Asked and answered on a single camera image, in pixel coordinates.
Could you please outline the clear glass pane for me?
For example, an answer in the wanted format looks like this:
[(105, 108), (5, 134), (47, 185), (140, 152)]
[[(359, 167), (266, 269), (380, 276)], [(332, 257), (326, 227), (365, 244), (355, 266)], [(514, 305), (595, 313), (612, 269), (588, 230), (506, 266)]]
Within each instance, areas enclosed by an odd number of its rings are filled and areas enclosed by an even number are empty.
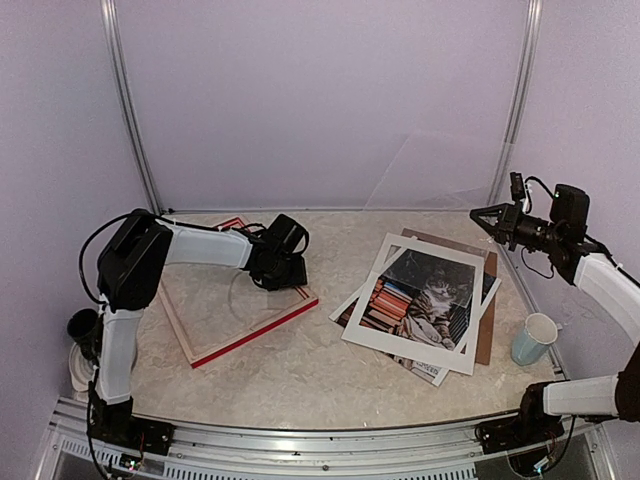
[(485, 135), (416, 130), (401, 143), (366, 210), (467, 210), (486, 202), (501, 143)]

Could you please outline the red wooden picture frame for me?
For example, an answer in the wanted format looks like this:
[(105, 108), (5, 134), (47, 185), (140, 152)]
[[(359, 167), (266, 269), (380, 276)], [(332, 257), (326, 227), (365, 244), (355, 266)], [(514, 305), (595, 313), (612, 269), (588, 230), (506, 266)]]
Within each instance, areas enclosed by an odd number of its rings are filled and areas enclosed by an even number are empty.
[[(262, 224), (245, 223), (235, 217), (213, 228), (250, 225)], [(157, 298), (194, 368), (268, 333), (318, 303), (308, 284), (266, 291), (244, 271), (200, 264), (165, 266)]]

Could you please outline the brown backing board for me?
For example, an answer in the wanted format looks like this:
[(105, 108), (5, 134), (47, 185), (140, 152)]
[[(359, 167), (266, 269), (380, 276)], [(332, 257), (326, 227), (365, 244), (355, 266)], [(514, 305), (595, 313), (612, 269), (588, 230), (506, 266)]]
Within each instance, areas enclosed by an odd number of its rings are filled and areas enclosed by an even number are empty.
[(404, 228), (401, 233), (404, 237), (415, 237), (418, 240), (437, 244), (457, 251), (480, 256), (484, 259), (484, 280), (482, 309), (484, 311), (479, 323), (475, 363), (488, 366), (491, 360), (493, 345), (494, 318), (495, 318), (495, 294), (499, 288), (497, 278), (497, 254), (479, 247), (467, 245), (444, 237), (419, 232)]

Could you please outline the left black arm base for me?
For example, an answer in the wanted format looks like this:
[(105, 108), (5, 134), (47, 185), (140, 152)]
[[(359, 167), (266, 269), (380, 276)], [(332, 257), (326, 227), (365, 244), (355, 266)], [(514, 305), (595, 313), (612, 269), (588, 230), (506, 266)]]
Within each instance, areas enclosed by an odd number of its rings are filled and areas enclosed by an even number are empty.
[(175, 426), (169, 422), (135, 416), (133, 399), (107, 404), (92, 402), (89, 433), (92, 439), (108, 444), (166, 456), (173, 440)]

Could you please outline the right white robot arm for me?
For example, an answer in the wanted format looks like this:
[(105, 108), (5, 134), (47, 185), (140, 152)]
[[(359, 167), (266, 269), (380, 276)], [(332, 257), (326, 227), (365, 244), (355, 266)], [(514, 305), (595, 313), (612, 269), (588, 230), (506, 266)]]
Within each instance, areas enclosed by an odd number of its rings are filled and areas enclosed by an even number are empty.
[[(587, 232), (588, 194), (577, 187), (557, 184), (546, 191), (551, 199), (547, 218), (532, 215), (530, 185), (538, 179), (510, 175), (508, 203), (473, 209), (471, 219), (495, 243), (544, 253), (554, 273), (583, 297), (584, 307), (573, 313), (590, 313), (596, 326), (579, 333), (602, 333), (613, 327), (633, 346), (639, 344), (639, 282), (617, 262), (608, 247)], [(535, 442), (551, 419), (572, 415), (582, 418), (639, 420), (639, 353), (633, 351), (617, 373), (548, 384), (534, 384), (523, 395), (511, 433), (523, 444)]]

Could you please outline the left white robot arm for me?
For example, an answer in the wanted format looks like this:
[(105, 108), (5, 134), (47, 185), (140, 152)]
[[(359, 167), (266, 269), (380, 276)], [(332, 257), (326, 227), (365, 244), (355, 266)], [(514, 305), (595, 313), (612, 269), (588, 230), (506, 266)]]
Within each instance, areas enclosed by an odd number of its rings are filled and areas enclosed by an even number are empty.
[(131, 398), (131, 369), (144, 310), (165, 266), (200, 264), (246, 272), (266, 291), (307, 285), (306, 228), (280, 214), (269, 226), (223, 230), (170, 220), (145, 209), (113, 219), (117, 230), (97, 259), (97, 290), (89, 296), (103, 316), (95, 391), (106, 405), (99, 424), (121, 445), (140, 434), (137, 418), (117, 406)]

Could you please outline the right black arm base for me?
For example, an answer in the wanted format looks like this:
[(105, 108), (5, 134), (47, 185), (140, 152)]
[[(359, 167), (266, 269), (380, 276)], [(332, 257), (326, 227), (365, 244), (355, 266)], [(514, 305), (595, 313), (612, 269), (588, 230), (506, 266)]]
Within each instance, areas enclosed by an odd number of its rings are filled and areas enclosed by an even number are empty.
[(543, 393), (549, 382), (528, 386), (515, 416), (479, 423), (474, 430), (483, 453), (516, 449), (561, 437), (562, 417), (544, 411)]

